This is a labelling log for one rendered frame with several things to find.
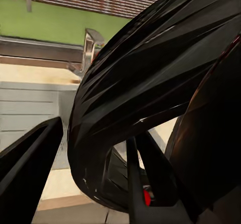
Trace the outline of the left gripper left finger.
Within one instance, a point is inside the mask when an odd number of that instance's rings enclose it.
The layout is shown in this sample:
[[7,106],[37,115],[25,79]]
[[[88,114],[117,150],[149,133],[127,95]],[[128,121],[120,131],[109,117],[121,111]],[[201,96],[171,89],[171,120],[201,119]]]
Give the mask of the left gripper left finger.
[[62,138],[55,117],[0,152],[0,224],[32,223]]

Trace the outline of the electric kettle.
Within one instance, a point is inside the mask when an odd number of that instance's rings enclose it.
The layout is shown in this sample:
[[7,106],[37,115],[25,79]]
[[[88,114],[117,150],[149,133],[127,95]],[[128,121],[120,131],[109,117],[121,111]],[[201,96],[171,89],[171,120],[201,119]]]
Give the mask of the electric kettle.
[[157,0],[103,46],[69,118],[75,184],[129,213],[127,161],[114,145],[176,117],[164,155],[211,224],[241,224],[241,0]]

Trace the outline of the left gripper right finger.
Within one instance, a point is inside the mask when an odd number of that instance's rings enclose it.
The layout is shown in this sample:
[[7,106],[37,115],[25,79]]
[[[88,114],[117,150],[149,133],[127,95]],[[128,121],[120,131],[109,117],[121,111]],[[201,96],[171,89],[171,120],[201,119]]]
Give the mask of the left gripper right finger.
[[[130,224],[211,224],[149,130],[126,145]],[[157,207],[146,205],[137,150]]]

